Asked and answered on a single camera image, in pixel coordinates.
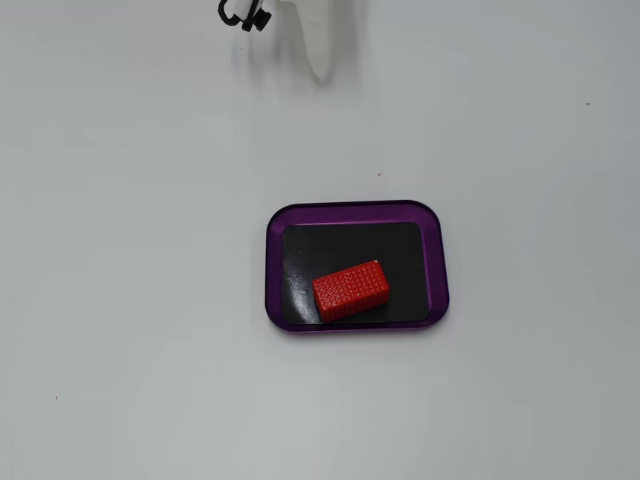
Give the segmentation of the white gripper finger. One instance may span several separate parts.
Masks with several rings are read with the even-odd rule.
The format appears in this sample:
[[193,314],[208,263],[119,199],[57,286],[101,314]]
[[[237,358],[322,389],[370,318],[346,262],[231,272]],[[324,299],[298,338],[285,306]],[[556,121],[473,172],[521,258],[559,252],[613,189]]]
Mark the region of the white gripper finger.
[[315,81],[334,76],[336,1],[280,1],[281,31],[294,56],[305,59]]

